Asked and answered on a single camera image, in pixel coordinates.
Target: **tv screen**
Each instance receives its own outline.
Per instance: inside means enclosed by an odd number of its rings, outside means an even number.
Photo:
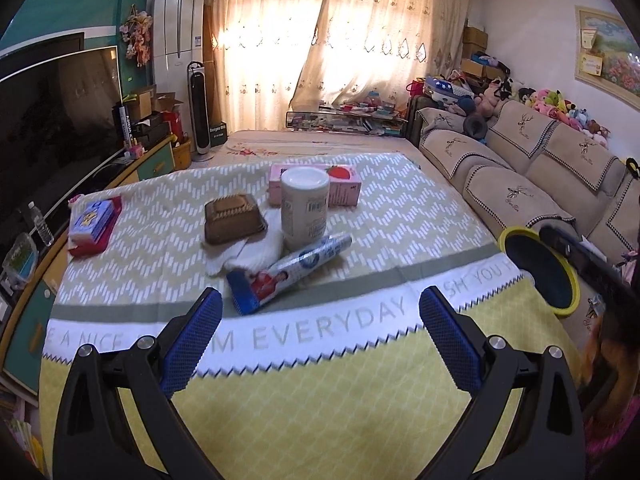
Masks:
[[[114,46],[0,80],[0,258],[33,227],[29,202],[47,214],[122,148],[111,115],[120,99]]]

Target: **framed painting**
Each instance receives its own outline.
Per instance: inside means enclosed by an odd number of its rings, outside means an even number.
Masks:
[[[602,10],[575,7],[578,52],[575,78],[599,88],[640,110],[640,47],[625,22]],[[582,29],[597,29],[591,50],[582,48]],[[600,76],[584,71],[582,54],[602,58]]]

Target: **teal wall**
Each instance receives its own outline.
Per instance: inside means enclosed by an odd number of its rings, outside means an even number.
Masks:
[[[150,80],[150,63],[138,68],[135,60],[125,59],[126,45],[118,32],[132,4],[138,10],[146,8],[146,0],[26,0],[0,38],[0,52],[41,36],[94,27],[90,35],[99,35],[85,38],[84,47],[118,46],[122,92],[126,94]]]

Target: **white towel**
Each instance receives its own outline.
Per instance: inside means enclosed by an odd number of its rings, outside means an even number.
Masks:
[[[284,235],[279,209],[268,209],[262,214],[267,231],[257,235],[212,246],[202,240],[206,258],[206,271],[215,276],[225,270],[246,269],[250,272],[266,269],[280,259]]]

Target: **beige sofa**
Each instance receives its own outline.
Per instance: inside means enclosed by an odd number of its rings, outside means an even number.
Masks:
[[[582,133],[515,101],[498,105],[486,144],[463,135],[463,118],[434,108],[419,114],[421,152],[496,238],[510,226],[539,231],[555,223],[587,238],[611,264],[637,247],[640,181]],[[594,292],[580,288],[580,307],[569,320],[584,332]],[[578,346],[584,343],[586,334],[567,330]]]

